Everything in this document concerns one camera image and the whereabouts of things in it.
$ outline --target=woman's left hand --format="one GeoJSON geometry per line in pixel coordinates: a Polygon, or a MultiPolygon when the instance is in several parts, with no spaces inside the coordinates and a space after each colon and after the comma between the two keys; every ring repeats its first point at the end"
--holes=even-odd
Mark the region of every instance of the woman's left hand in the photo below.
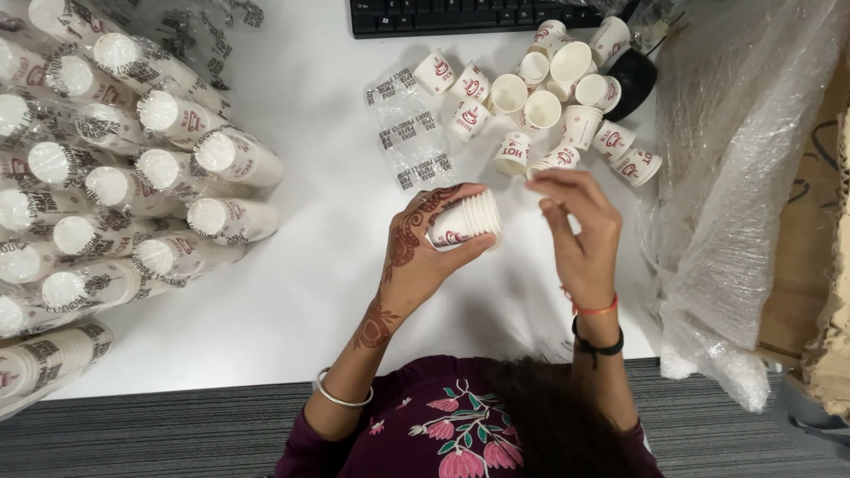
{"type": "Polygon", "coordinates": [[[363,345],[371,349],[386,343],[404,319],[434,295],[448,276],[496,243],[495,236],[483,234],[441,253],[425,237],[428,227],[446,206],[486,189],[485,185],[463,183],[423,191],[393,217],[381,285],[354,335],[355,348],[363,345]]]}

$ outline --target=desk surface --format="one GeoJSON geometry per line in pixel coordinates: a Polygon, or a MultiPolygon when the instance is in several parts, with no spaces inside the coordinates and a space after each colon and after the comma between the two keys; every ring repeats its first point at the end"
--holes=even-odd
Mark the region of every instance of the desk surface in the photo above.
{"type": "MultiPolygon", "coordinates": [[[[260,32],[229,34],[234,122],[288,165],[269,197],[284,219],[280,231],[183,291],[99,314],[116,335],[115,348],[49,398],[307,381],[350,338],[375,293],[389,221],[409,200],[379,149],[366,84],[437,47],[456,71],[476,59],[495,78],[522,59],[532,35],[355,41],[348,9],[322,7],[328,3],[263,2],[260,32]]],[[[653,96],[622,122],[650,149],[654,113],[653,96]]],[[[510,128],[500,121],[469,147],[453,146],[459,179],[496,193],[505,241],[450,277],[400,329],[380,373],[433,354],[564,355],[570,305],[558,289],[537,198],[521,180],[489,168],[510,128]]],[[[538,134],[532,157],[558,143],[560,126],[538,134]]],[[[583,155],[579,168],[597,175],[625,218],[617,290],[626,358],[658,356],[660,327],[646,310],[655,287],[636,234],[638,194],[595,153],[583,155]]]]}

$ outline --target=maroon top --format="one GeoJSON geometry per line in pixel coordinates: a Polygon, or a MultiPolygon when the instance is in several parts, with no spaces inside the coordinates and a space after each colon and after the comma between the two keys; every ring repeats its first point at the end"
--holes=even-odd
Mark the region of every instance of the maroon top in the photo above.
{"type": "MultiPolygon", "coordinates": [[[[322,440],[299,413],[275,476],[519,476],[523,458],[511,418],[482,379],[492,363],[431,356],[375,377],[375,398],[343,441],[322,440]]],[[[663,478],[644,446],[641,425],[624,439],[663,478]]]]}

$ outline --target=hand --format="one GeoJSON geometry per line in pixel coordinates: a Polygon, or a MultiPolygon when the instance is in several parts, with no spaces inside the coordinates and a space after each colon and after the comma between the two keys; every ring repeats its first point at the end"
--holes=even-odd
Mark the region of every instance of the hand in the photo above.
{"type": "Polygon", "coordinates": [[[448,204],[486,189],[485,185],[463,183],[422,191],[393,217],[381,285],[354,333],[355,348],[363,345],[373,349],[385,344],[404,319],[430,299],[448,276],[496,243],[495,236],[483,234],[441,253],[425,237],[428,227],[448,204]]]}
{"type": "Polygon", "coordinates": [[[610,307],[623,225],[620,213],[585,171],[547,169],[526,187],[549,196],[540,201],[540,209],[552,229],[558,277],[573,303],[590,310],[610,307]],[[581,224],[578,236],[572,233],[568,213],[581,224]]]}

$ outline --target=green leaf embroidery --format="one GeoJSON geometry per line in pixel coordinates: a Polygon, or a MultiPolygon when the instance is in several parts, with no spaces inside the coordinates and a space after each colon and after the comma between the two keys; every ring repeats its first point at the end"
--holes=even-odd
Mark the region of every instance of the green leaf embroidery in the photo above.
{"type": "Polygon", "coordinates": [[[469,394],[469,401],[472,402],[474,410],[481,408],[481,402],[475,399],[475,395],[469,394]]]}
{"type": "Polygon", "coordinates": [[[443,444],[443,446],[439,449],[439,451],[437,452],[437,454],[438,454],[438,455],[442,455],[443,453],[448,452],[449,450],[451,450],[451,449],[452,449],[452,448],[454,448],[454,447],[455,447],[455,442],[454,442],[454,441],[447,441],[447,442],[446,442],[446,443],[444,443],[444,444],[443,444]]]}

